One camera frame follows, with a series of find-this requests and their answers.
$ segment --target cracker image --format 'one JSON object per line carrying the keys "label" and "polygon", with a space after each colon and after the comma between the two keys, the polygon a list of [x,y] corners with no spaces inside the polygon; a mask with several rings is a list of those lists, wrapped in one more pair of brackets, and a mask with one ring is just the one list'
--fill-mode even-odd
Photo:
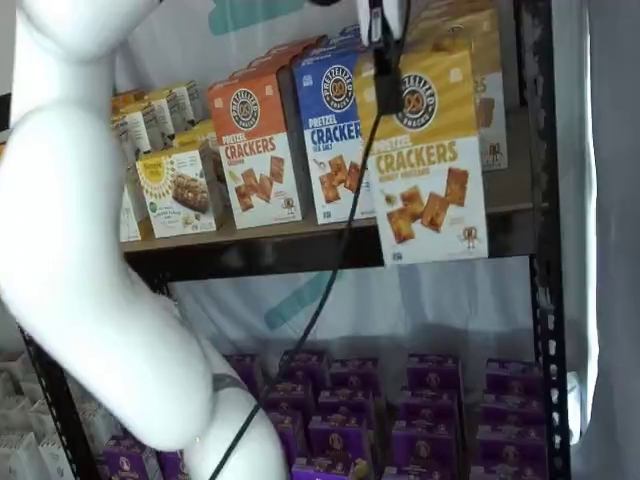
{"label": "cracker image", "polygon": [[344,188],[356,193],[358,188],[358,180],[360,179],[360,165],[356,162],[349,164],[349,171],[347,172],[347,180],[344,182]]}
{"label": "cracker image", "polygon": [[449,168],[447,172],[447,189],[445,198],[449,203],[464,207],[467,199],[467,184],[469,183],[469,171],[460,168]]}
{"label": "cracker image", "polygon": [[422,200],[422,194],[417,185],[414,185],[409,190],[405,190],[400,194],[400,200],[402,205],[407,208],[411,222],[420,220],[422,217],[422,211],[424,210],[424,201]]}
{"label": "cracker image", "polygon": [[415,238],[416,234],[411,226],[411,214],[407,207],[398,208],[387,213],[387,220],[396,243],[404,243]]}
{"label": "cracker image", "polygon": [[258,177],[256,177],[256,172],[253,168],[249,168],[242,172],[242,180],[244,180],[244,184],[249,195],[255,195],[258,193]]}
{"label": "cracker image", "polygon": [[253,201],[251,200],[251,194],[246,185],[238,185],[236,187],[236,196],[238,197],[238,203],[240,204],[240,210],[246,212],[253,208]]}
{"label": "cracker image", "polygon": [[271,156],[269,176],[274,182],[282,183],[284,181],[284,158]]}
{"label": "cracker image", "polygon": [[260,174],[260,182],[258,183],[257,196],[259,199],[269,203],[271,201],[271,192],[273,191],[273,180],[264,173]]}
{"label": "cracker image", "polygon": [[448,209],[449,202],[447,199],[437,193],[431,192],[424,211],[422,212],[422,225],[430,228],[434,232],[440,233]]}
{"label": "cracker image", "polygon": [[342,185],[347,180],[347,164],[344,163],[344,157],[338,155],[329,160],[329,167],[333,174],[333,185]]}
{"label": "cracker image", "polygon": [[322,186],[322,194],[324,195],[324,201],[332,203],[340,200],[340,192],[335,184],[335,177],[333,173],[326,173],[318,177],[320,179],[320,185]]}
{"label": "cracker image", "polygon": [[493,110],[496,101],[493,98],[481,98],[478,102],[478,124],[480,128],[489,128],[493,123]]}
{"label": "cracker image", "polygon": [[209,192],[197,178],[177,173],[173,179],[173,199],[194,212],[209,210]]}

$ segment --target pretzelized logo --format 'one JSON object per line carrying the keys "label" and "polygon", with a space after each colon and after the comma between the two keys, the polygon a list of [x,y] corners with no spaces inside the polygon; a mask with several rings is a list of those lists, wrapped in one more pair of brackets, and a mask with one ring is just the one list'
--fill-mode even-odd
{"label": "pretzelized logo", "polygon": [[436,116],[438,95],[423,75],[409,73],[402,77],[402,101],[404,108],[396,114],[396,119],[403,127],[421,130]]}
{"label": "pretzelized logo", "polygon": [[251,130],[260,119],[260,103],[251,90],[241,88],[231,97],[231,118],[242,130]]}
{"label": "pretzelized logo", "polygon": [[334,65],[322,77],[322,98],[334,112],[343,112],[353,103],[353,75],[342,65]]}

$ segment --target purple box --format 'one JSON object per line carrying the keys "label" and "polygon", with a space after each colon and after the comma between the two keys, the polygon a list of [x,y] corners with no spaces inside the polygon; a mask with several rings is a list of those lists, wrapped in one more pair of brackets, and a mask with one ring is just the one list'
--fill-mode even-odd
{"label": "purple box", "polygon": [[133,438],[111,437],[102,455],[110,478],[152,480],[159,475],[155,452]]}
{"label": "purple box", "polygon": [[268,412],[268,415],[278,432],[287,463],[291,468],[296,458],[306,457],[309,454],[307,440],[304,436],[302,415],[295,410],[286,413]]}
{"label": "purple box", "polygon": [[348,455],[358,478],[373,478],[369,435],[364,418],[356,415],[318,415],[309,424],[311,452],[318,457]]}
{"label": "purple box", "polygon": [[485,392],[480,404],[480,418],[485,423],[543,426],[544,405],[537,397]]}
{"label": "purple box", "polygon": [[182,452],[157,452],[164,480],[189,480]]}
{"label": "purple box", "polygon": [[451,475],[438,467],[387,467],[382,480],[450,480]]}
{"label": "purple box", "polygon": [[533,362],[490,358],[487,390],[504,395],[543,395],[542,370]]}
{"label": "purple box", "polygon": [[374,397],[382,395],[377,358],[346,358],[334,360],[329,368],[334,387],[371,390]]}
{"label": "purple box", "polygon": [[291,469],[291,480],[351,480],[349,458],[298,458]]}
{"label": "purple box", "polygon": [[242,380],[247,389],[255,398],[260,398],[260,393],[264,388],[264,377],[260,360],[257,355],[237,354],[225,355],[224,357],[229,365],[236,371],[240,380]]}
{"label": "purple box", "polygon": [[471,467],[470,480],[547,480],[547,468],[544,464],[513,467],[505,463],[476,462]]}
{"label": "purple box", "polygon": [[[282,354],[280,365],[289,356],[291,350]],[[315,395],[329,388],[329,359],[322,350],[302,350],[291,359],[289,367],[285,370],[285,378],[293,381],[308,379],[311,382]]]}
{"label": "purple box", "polygon": [[281,412],[298,411],[302,414],[306,425],[316,411],[311,385],[309,383],[295,382],[278,383],[267,396],[264,408],[265,410]]}
{"label": "purple box", "polygon": [[440,466],[457,475],[456,428],[453,422],[398,420],[391,433],[393,463],[399,467]]}
{"label": "purple box", "polygon": [[482,424],[477,435],[478,458],[511,466],[521,462],[546,464],[544,427]]}

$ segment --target black cable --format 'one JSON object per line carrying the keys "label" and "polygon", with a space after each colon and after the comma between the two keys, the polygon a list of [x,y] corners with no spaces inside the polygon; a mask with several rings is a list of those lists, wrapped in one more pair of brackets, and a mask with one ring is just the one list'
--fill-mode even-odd
{"label": "black cable", "polygon": [[[404,29],[402,31],[402,37],[400,39],[400,44],[399,44],[400,53],[396,58],[396,62],[398,64],[400,63],[400,58],[402,57],[402,49],[404,48],[404,44],[406,41],[410,12],[411,12],[411,0],[407,0],[407,9],[405,11],[405,18],[404,18],[404,25],[403,25]],[[318,323],[318,319],[320,318],[320,314],[322,314],[322,311],[324,310],[327,300],[329,300],[329,295],[331,294],[331,291],[333,290],[333,285],[336,283],[336,279],[338,278],[340,267],[344,262],[345,252],[347,250],[347,245],[349,243],[349,236],[351,234],[351,228],[353,226],[353,220],[356,216],[358,200],[360,199],[360,191],[362,189],[364,173],[367,170],[367,161],[369,160],[369,153],[371,152],[373,141],[375,140],[376,133],[378,132],[378,125],[380,124],[381,118],[382,118],[382,115],[380,114],[380,112],[378,112],[373,121],[373,125],[371,126],[371,133],[369,134],[369,138],[367,138],[367,143],[365,144],[364,150],[362,151],[362,164],[361,164],[362,166],[360,168],[360,176],[358,177],[358,185],[356,186],[356,191],[353,195],[353,203],[351,204],[351,210],[349,210],[349,217],[347,219],[347,223],[344,227],[344,230],[342,231],[342,237],[340,239],[340,247],[338,249],[336,264],[334,265],[331,271],[331,276],[327,281],[327,286],[325,287],[322,297],[320,298],[320,301],[318,302],[318,305],[315,311],[313,312],[313,315],[311,315],[311,319],[309,320],[309,323],[307,323],[307,326],[305,327],[304,332],[302,332],[302,335],[296,342],[296,345],[293,347],[293,350],[291,350],[291,353],[289,354],[287,359],[282,364],[280,364],[280,367],[278,368],[278,373],[276,374],[276,376],[273,379],[271,379],[271,381],[267,384],[267,386],[262,390],[259,401],[251,409],[251,412],[249,412],[249,415],[247,415],[247,418],[242,423],[242,426],[240,427],[236,435],[233,437],[233,440],[229,444],[229,447],[227,447],[227,450],[224,452],[224,455],[218,462],[218,465],[216,466],[216,469],[213,471],[213,474],[211,475],[209,480],[217,480],[218,476],[222,472],[222,469],[225,467],[225,465],[229,461],[231,454],[233,453],[235,448],[238,446],[238,444],[240,443],[240,440],[242,440],[242,437],[248,430],[249,425],[251,425],[251,422],[253,421],[255,416],[258,414],[260,409],[263,407],[264,401],[269,396],[269,394],[273,391],[275,386],[282,380],[282,376],[289,368],[289,365],[291,364],[292,360],[295,358],[296,354],[300,350],[302,350],[302,347],[304,346],[307,339],[309,338],[309,335],[315,328],[316,323]]]}

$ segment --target teal logo on backdrop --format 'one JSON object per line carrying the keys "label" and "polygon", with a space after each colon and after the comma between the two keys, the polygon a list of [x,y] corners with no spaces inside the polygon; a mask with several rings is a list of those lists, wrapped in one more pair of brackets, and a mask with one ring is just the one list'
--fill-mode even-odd
{"label": "teal logo on backdrop", "polygon": [[214,0],[209,14],[213,35],[226,35],[241,28],[302,10],[306,0]]}

